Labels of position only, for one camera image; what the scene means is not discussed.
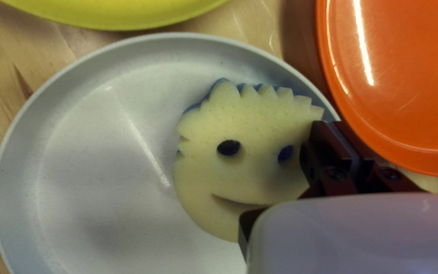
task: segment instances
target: yellow sponge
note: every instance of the yellow sponge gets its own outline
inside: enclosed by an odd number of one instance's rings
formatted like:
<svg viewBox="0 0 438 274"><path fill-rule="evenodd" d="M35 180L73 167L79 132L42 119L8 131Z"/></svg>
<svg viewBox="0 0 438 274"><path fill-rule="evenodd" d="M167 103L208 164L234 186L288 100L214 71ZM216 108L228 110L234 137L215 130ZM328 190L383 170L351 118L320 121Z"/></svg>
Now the yellow sponge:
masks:
<svg viewBox="0 0 438 274"><path fill-rule="evenodd" d="M307 189L300 145L323 111L288 88L216 84L177 126L173 180L182 207L208 233L236 242L241 213Z"/></svg>

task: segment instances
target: sponge mouth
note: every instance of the sponge mouth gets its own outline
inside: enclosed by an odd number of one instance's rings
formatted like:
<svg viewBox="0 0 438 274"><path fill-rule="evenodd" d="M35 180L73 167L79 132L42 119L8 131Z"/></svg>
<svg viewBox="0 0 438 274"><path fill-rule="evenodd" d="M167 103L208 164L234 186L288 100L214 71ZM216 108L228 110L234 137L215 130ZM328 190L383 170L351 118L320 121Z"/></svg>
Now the sponge mouth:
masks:
<svg viewBox="0 0 438 274"><path fill-rule="evenodd" d="M227 210L230 213L240 215L246 211L265 208L271 206L271 204L260 203L244 203L240 201L231 200L225 197L221 197L215 194L211 195L212 200L221 208Z"/></svg>

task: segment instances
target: orange plate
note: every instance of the orange plate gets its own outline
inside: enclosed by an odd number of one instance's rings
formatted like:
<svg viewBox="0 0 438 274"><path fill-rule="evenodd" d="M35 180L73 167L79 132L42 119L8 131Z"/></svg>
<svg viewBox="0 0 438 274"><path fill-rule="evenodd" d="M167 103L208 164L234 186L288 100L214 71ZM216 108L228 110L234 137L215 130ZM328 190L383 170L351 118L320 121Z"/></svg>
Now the orange plate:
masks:
<svg viewBox="0 0 438 274"><path fill-rule="evenodd" d="M438 1L319 0L317 31L332 95L359 137L438 176Z"/></svg>

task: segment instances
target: plate rim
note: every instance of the plate rim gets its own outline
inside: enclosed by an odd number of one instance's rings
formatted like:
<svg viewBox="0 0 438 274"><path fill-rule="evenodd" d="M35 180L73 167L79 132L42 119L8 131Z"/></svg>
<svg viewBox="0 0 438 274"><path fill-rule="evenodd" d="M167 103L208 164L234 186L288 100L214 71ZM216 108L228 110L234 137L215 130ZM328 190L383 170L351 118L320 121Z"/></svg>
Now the plate rim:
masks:
<svg viewBox="0 0 438 274"><path fill-rule="evenodd" d="M47 88L52 85L55 81L57 81L60 77L62 77L64 74L72 71L77 66L81 65L82 63L98 56L101 54L104 54L106 52L110 52L116 49L119 49L121 47L125 47L130 44L135 43L141 43L146 41L156 41L156 40L170 40L170 39L190 39L190 40L200 40L200 41L214 41L219 42L222 44L227 44L234 47L239 47L245 50L248 50L250 52L253 52L261 57L264 57L268 59L269 61L275 63L278 66L281 66L288 72L292 73L296 78L300 79L312 92L319 97L319 99L325 104L325 107L327 110L332 114L334 120L340 121L339 115L337 114L337 111L333 108L331 103L327 100L327 98L315 87L310 80L308 80L304 75L302 75L300 72L295 70L292 66L287 64L282 59L279 59L278 57L272 55L271 53L268 53L262 49L259 49L258 47L252 46L250 44L246 44L244 42L236 41L234 39L220 37L216 35L210 35L210 34L200 34L200 33L191 33L191 32L169 32L169 33L159 33L159 34L149 34L149 35L142 35L137 37L132 37L128 39L124 39L118 42L111 43L107 46L104 46L102 48L99 48L91 53L88 53L78 59L76 59L74 62L66 65L61 70L59 70L57 73L55 73L51 78L49 78L43 85L41 85L33 94L30 96L30 98L23 104L21 109L18 111L18 113L15 115L13 120L11 121L11 124L9 125L9 128L7 129L3 140L0 145L0 163L3 158L3 153L6 150L6 145L13 134L13 131L16 127L16 125L21 120L21 117L27 112L28 108L33 104L33 102L45 91ZM9 261L6 257L6 254L4 252L3 245L1 243L0 239L0 254L3 258L3 262L5 266L8 268L9 272L11 274L15 274L14 271L11 269L11 265L9 264Z"/></svg>
<svg viewBox="0 0 438 274"><path fill-rule="evenodd" d="M71 26L90 28L96 30L109 30L109 31L130 31L130 30L145 30L151 28L158 28L163 26L172 25L174 23L183 22L188 19L195 18L199 15L207 13L222 4L228 2L229 0L211 0L210 4L204 5L202 8L194 9L188 13L182 13L177 16L173 16L167 20L145 22L145 23L115 23L115 24L100 24L99 20L85 20L82 22L75 22L74 20L69 20L65 16L55 15L53 12L47 13L46 9L32 9L28 8L24 3L18 4L15 0L0 0L1 2L10 5L13 8L24 11L26 13L36 15L40 18L52 20L53 22L64 23Z"/></svg>

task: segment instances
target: screw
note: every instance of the screw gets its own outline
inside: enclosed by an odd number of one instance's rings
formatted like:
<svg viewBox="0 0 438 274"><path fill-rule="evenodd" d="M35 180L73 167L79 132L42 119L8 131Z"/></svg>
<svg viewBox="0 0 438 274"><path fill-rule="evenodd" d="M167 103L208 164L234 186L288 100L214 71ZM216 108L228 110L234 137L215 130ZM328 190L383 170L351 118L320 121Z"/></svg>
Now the screw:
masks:
<svg viewBox="0 0 438 274"><path fill-rule="evenodd" d="M398 175L398 173L392 169L382 169L381 171L381 175L383 175L383 177L385 177L388 180L391 181L396 181L398 179L400 179L400 176Z"/></svg>
<svg viewBox="0 0 438 274"><path fill-rule="evenodd" d="M338 168L329 168L327 169L326 173L329 176L329 178L335 181L344 181L345 179L344 172Z"/></svg>

